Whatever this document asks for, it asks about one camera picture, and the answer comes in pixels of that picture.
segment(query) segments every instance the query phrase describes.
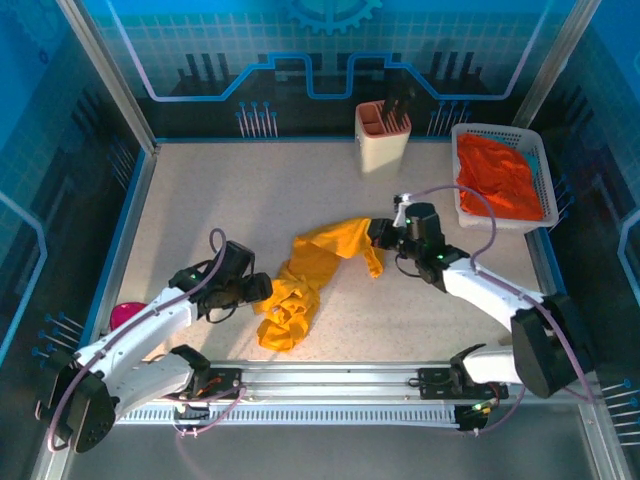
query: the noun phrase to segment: table surface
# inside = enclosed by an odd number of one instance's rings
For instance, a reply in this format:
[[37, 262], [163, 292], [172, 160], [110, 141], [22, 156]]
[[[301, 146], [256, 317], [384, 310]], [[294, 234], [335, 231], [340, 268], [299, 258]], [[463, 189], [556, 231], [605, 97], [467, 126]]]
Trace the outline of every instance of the table surface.
[[[398, 176], [377, 183], [360, 178], [354, 152], [350, 142], [163, 145], [118, 303], [148, 302], [175, 272], [212, 258], [213, 227], [251, 248], [256, 271], [275, 277], [296, 235], [352, 217], [393, 217], [394, 194], [452, 183], [448, 144], [410, 142]], [[473, 252], [489, 234], [460, 228], [453, 195], [438, 192], [428, 201], [447, 242]], [[499, 232], [479, 261], [525, 288], [538, 288], [523, 235]], [[509, 332], [477, 308], [403, 276], [391, 252], [386, 264], [372, 279], [362, 257], [344, 260], [321, 291], [309, 335], [290, 353], [260, 347], [262, 318], [243, 307], [220, 325], [196, 322], [151, 354], [186, 343], [211, 360], [432, 361], [476, 343], [509, 342]]]

